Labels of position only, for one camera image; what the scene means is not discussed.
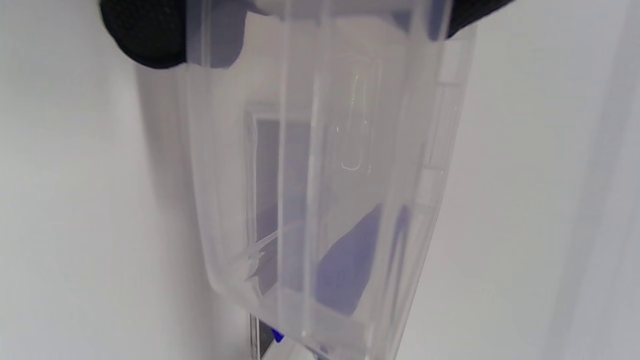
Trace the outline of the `person's left hand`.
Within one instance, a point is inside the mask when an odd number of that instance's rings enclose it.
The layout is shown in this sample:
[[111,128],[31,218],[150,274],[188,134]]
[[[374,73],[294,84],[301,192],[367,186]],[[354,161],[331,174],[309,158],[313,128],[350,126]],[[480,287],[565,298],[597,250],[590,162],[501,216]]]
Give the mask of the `person's left hand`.
[[[446,39],[510,5],[509,0],[453,0]],[[187,61],[186,0],[101,0],[103,26],[121,52],[146,68],[171,69]],[[229,68],[240,56],[247,15],[267,16],[253,0],[215,0],[212,66]]]

